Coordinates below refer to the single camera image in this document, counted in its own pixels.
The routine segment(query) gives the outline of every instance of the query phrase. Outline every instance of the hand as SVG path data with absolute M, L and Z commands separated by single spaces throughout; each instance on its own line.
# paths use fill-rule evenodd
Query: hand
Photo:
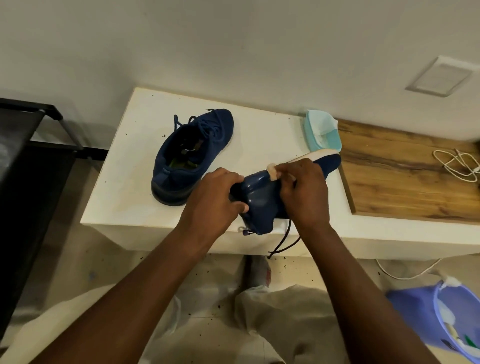
M 175 230 L 186 232 L 200 240 L 206 254 L 248 205 L 228 199 L 230 188 L 243 182 L 243 176 L 224 168 L 207 173 L 188 198 L 187 205 Z
M 280 197 L 300 235 L 329 228 L 328 187 L 322 168 L 305 158 L 275 169 L 281 174 Z

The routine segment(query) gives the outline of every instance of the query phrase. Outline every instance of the light blue container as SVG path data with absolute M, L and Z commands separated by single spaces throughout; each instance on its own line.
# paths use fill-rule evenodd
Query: light blue container
M 441 290 L 442 284 L 440 281 L 436 286 L 390 291 L 386 296 L 425 344 L 457 352 L 480 364 L 480 358 L 467 353 L 450 335 L 438 304 L 441 300 L 455 315 L 454 328 L 462 341 L 465 343 L 468 336 L 480 347 L 480 299 L 465 286 Z
M 342 142 L 338 134 L 337 121 L 325 111 L 309 110 L 303 122 L 303 129 L 307 139 L 308 148 L 311 152 L 319 149 L 342 150 Z M 330 130 L 321 133 L 318 130 Z

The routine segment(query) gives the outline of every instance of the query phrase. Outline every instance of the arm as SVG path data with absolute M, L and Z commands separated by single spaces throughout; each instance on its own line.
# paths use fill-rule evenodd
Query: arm
M 322 169 L 302 159 L 276 170 L 282 200 L 324 279 L 351 362 L 439 364 L 330 226 Z
M 242 181 L 225 169 L 207 174 L 165 240 L 32 363 L 137 363 L 185 277 L 238 214 L 248 211 L 228 199 L 231 186 Z

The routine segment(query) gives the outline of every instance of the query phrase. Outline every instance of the white table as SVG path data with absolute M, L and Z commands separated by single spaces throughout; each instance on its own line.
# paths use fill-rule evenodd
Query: white table
M 245 176 L 308 153 L 302 117 L 250 109 L 143 88 L 135 89 L 82 223 L 129 250 L 152 250 L 176 226 L 183 207 L 157 202 L 150 190 L 156 154 L 180 122 L 206 109 L 228 109 L 235 129 L 217 156 L 218 167 Z M 338 171 L 328 179 L 331 223 L 357 258 L 425 260 L 480 252 L 480 226 L 352 215 Z M 272 233 L 243 236 L 241 218 L 213 245 L 211 253 L 259 254 L 272 250 L 287 222 L 276 220 Z M 285 244 L 298 237 L 294 226 Z M 309 255 L 302 242 L 284 255 Z

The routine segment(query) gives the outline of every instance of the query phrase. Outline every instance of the wood grain surface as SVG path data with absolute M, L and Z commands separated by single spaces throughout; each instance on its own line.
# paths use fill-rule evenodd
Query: wood grain surface
M 473 143 L 346 120 L 339 120 L 338 129 L 340 173 L 353 214 L 480 224 L 479 183 L 455 178 L 432 155 L 437 149 L 454 154 L 456 148 L 480 161 Z

